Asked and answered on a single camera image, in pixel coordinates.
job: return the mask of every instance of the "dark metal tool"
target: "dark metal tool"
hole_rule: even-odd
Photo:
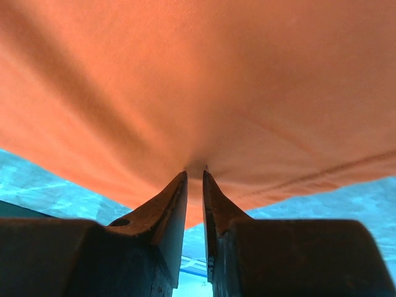
[[[183,172],[110,226],[0,219],[0,296],[171,296],[178,286],[186,205]]]
[[[214,297],[396,296],[367,229],[354,220],[254,220],[204,172]]]

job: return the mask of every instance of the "orange cloth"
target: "orange cloth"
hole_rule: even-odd
[[[136,208],[206,165],[243,209],[396,172],[394,0],[2,0],[0,147]]]

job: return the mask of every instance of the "stitching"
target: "stitching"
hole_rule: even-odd
[[[313,179],[317,179],[317,178],[323,177],[323,176],[325,176],[327,174],[338,173],[339,171],[343,171],[343,170],[346,170],[346,169],[349,169],[349,168],[353,168],[353,167],[356,167],[356,166],[361,166],[361,165],[366,164],[366,163],[382,161],[382,160],[386,160],[386,159],[390,159],[390,158],[396,158],[396,150],[391,151],[391,152],[387,152],[387,153],[382,153],[382,154],[376,155],[376,156],[367,157],[367,158],[360,159],[360,160],[357,160],[357,161],[353,161],[353,162],[350,162],[350,163],[346,163],[346,164],[343,164],[343,165],[338,165],[336,167],[333,167],[333,168],[330,168],[330,169],[326,169],[326,170],[321,171],[319,173],[310,174],[310,175],[303,176],[303,177],[298,178],[298,179],[293,179],[291,181],[287,181],[287,182],[285,182],[283,184],[279,184],[278,186],[273,186],[273,187],[269,187],[267,189],[262,189],[262,190],[250,192],[248,194],[243,194],[243,195],[238,196],[237,199],[245,198],[245,197],[249,197],[249,196],[255,196],[255,195],[258,195],[258,194],[262,194],[262,193],[265,193],[265,192],[270,192],[270,191],[277,190],[277,189],[283,189],[285,187],[288,187],[288,186],[291,186],[291,185],[294,185],[294,184],[307,183],[309,181],[312,181]]]

